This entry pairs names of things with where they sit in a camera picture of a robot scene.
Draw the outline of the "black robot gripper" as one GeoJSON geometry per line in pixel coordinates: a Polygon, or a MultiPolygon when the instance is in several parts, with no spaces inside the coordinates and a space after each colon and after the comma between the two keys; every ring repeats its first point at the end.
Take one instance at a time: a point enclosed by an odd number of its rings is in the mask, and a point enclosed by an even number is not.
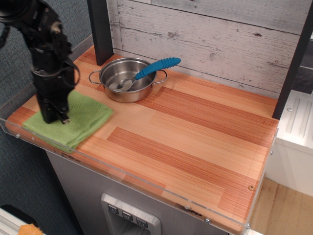
{"type": "Polygon", "coordinates": [[[76,86],[76,66],[69,58],[59,60],[51,50],[32,48],[30,52],[36,97],[44,121],[59,119],[62,124],[69,124],[68,95],[76,86]]]}

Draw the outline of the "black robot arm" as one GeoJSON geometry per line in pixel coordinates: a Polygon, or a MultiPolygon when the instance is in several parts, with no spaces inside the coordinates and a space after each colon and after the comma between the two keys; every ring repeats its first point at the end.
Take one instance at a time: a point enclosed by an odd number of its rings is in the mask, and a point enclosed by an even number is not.
{"type": "Polygon", "coordinates": [[[4,25],[0,46],[13,27],[31,53],[31,73],[44,121],[68,124],[68,95],[78,84],[74,74],[78,68],[69,58],[71,43],[58,14],[43,0],[2,0],[0,22],[4,25]]]}

